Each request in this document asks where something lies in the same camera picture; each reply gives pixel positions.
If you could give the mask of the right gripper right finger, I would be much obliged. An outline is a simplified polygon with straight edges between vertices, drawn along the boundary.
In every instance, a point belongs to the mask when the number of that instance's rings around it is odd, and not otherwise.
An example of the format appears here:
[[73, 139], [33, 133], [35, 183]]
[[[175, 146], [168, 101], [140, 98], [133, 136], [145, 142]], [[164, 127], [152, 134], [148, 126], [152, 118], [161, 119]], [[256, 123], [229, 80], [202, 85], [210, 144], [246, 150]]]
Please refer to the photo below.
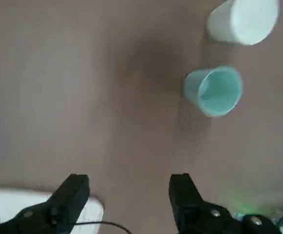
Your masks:
[[238, 221], [223, 206], [204, 201], [189, 174], [172, 174], [169, 199], [180, 234], [280, 234], [273, 222], [258, 214]]

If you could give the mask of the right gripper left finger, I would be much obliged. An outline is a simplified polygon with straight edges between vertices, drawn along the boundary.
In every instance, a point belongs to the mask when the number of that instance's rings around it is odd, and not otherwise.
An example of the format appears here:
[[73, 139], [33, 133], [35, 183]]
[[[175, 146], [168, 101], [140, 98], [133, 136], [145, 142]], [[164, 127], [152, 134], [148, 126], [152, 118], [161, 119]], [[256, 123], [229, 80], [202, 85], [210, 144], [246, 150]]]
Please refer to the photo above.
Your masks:
[[69, 175], [45, 201], [0, 222], [0, 234], [69, 234], [90, 196], [87, 175]]

